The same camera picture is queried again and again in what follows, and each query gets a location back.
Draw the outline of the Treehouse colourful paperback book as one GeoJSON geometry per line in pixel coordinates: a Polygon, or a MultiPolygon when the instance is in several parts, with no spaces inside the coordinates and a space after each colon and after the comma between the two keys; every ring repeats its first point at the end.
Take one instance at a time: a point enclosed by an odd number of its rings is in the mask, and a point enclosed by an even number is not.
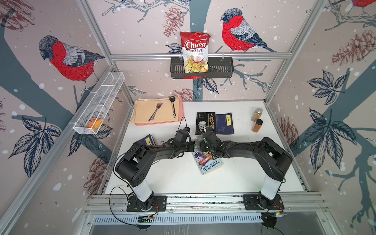
{"type": "Polygon", "coordinates": [[[221,160],[214,157],[211,152],[195,151],[193,157],[202,175],[222,167],[221,160]]]}

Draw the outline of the grey striped cloth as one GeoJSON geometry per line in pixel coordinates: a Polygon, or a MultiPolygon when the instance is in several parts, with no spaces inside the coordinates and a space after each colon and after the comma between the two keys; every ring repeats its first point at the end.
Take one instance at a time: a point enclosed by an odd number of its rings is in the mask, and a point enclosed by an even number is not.
{"type": "Polygon", "coordinates": [[[206,151],[206,143],[205,140],[200,136],[195,140],[194,144],[195,152],[205,152],[206,151]]]}

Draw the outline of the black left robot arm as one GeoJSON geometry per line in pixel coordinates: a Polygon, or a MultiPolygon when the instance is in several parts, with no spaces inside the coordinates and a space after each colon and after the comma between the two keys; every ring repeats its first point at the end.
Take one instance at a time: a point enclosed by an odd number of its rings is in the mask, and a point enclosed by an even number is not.
{"type": "Polygon", "coordinates": [[[193,150],[194,141],[190,137],[190,128],[185,127],[161,145],[142,145],[135,142],[127,152],[121,154],[113,171],[130,186],[137,201],[148,209],[153,204],[154,192],[148,186],[146,177],[154,162],[180,158],[185,152],[193,150]]]}

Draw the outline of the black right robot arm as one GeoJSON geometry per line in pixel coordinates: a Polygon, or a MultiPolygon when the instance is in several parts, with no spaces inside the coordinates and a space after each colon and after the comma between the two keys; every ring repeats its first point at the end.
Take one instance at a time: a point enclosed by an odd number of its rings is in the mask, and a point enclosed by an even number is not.
{"type": "Polygon", "coordinates": [[[293,157],[269,137],[251,143],[222,141],[212,131],[197,138],[197,148],[201,152],[210,152],[217,158],[250,158],[257,160],[265,173],[259,199],[271,203],[284,182],[293,157]]]}

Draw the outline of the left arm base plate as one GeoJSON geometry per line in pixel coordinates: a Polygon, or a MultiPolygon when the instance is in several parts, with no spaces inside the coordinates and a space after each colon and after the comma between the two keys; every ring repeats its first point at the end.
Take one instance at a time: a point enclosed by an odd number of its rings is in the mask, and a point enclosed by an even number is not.
{"type": "Polygon", "coordinates": [[[131,195],[128,197],[127,212],[165,212],[167,197],[151,195],[145,202],[131,195]]]}

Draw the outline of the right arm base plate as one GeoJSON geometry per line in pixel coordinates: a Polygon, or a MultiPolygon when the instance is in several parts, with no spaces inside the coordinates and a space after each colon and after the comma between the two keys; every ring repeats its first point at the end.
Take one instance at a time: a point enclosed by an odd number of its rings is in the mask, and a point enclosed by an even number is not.
{"type": "Polygon", "coordinates": [[[243,204],[247,211],[255,210],[280,210],[285,209],[282,198],[279,194],[272,200],[264,197],[262,194],[244,194],[243,204]]]}

